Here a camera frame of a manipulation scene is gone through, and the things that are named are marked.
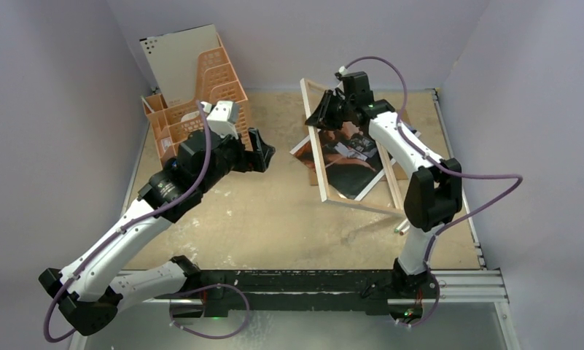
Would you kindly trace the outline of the printed photo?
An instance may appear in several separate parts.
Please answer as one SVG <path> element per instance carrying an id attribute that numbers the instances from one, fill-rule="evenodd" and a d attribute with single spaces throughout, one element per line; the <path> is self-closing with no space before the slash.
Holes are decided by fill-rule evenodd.
<path id="1" fill-rule="evenodd" d="M 384 177 L 376 142 L 345 122 L 338 131 L 317 133 L 328 183 L 339 196 L 362 200 Z"/>

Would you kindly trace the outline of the white wooden picture frame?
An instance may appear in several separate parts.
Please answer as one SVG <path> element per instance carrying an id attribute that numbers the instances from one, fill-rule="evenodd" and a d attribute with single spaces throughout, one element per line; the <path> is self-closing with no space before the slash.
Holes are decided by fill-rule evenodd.
<path id="1" fill-rule="evenodd" d="M 378 147 L 378 154 L 383 164 L 383 179 L 377 182 L 362 200 L 356 201 L 340 197 L 338 191 L 328 183 L 317 135 L 319 131 L 323 130 L 308 126 L 306 131 L 307 136 L 305 141 L 302 141 L 291 153 L 307 167 L 312 163 L 315 165 L 318 182 L 317 187 L 322 203 L 396 217 L 404 216 L 400 184 L 393 170 L 393 165 L 396 163 L 396 160 L 386 151 L 385 147 L 375 141 Z"/>

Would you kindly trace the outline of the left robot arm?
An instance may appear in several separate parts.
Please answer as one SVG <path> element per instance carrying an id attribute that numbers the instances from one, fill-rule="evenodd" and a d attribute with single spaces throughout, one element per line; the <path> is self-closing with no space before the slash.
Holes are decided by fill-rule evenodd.
<path id="1" fill-rule="evenodd" d="M 275 148 L 256 128 L 249 143 L 210 130 L 192 132 L 176 157 L 152 175 L 109 231 L 72 264 L 48 268 L 39 283 L 72 330 L 84 336 L 104 329 L 119 312 L 150 298 L 191 298 L 204 291 L 200 268 L 184 256 L 132 276 L 120 271 L 153 238 L 199 205 L 203 196 L 232 171 L 268 169 Z"/>

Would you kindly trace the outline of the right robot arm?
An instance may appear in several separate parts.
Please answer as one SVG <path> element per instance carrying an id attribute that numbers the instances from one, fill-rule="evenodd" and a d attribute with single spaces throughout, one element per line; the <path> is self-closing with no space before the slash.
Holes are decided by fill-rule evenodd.
<path id="1" fill-rule="evenodd" d="M 310 102 L 309 80 L 300 82 L 318 186 L 322 197 L 327 198 L 317 132 L 339 131 L 345 123 L 359 127 L 400 164 L 408 177 L 400 211 L 409 221 L 410 230 L 394 261 L 392 287 L 398 295 L 408 297 L 428 281 L 433 245 L 462 210 L 462 167 L 456 158 L 445 159 L 420 141 L 402 122 L 400 110 L 384 99 L 375 99 L 365 72 L 345 71 L 337 78 L 339 87 L 325 89 L 315 104 Z"/>

